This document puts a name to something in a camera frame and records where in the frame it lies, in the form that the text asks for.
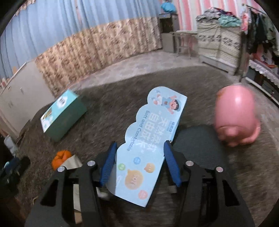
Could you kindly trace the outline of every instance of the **lace tablecloth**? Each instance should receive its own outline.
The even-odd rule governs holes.
[[[263,76],[265,76],[267,79],[269,79],[272,83],[274,83],[279,88],[279,78],[270,69],[267,69],[263,65],[257,63],[256,61],[253,61],[253,60],[249,60],[249,66],[252,69],[258,71]]]

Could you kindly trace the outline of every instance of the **orange object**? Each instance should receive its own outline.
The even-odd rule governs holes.
[[[52,168],[54,170],[57,170],[59,166],[61,166],[68,158],[72,157],[72,154],[70,151],[62,150],[58,151],[56,156],[51,162]]]

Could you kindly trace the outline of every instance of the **pink striped curtain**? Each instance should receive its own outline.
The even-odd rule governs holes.
[[[197,30],[196,16],[203,14],[209,7],[231,11],[237,16],[240,16],[242,3],[263,11],[254,0],[172,0],[172,2],[177,8],[181,30]]]

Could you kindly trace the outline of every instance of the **stool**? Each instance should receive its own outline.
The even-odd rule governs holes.
[[[191,58],[193,50],[193,41],[198,34],[197,31],[178,30],[174,33],[176,42],[176,52],[180,54],[185,49],[188,49],[188,55]]]

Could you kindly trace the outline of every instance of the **metal screw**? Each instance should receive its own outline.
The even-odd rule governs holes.
[[[94,166],[95,164],[96,164],[96,162],[92,161],[92,160],[87,163],[88,166]]]
[[[186,162],[186,166],[193,166],[193,165],[194,165],[194,163],[192,161],[187,161]]]
[[[224,170],[223,170],[222,167],[218,166],[218,167],[216,167],[216,171],[217,171],[217,172],[223,172]]]
[[[58,170],[58,172],[63,172],[65,170],[65,167],[64,166],[59,166],[57,170]]]

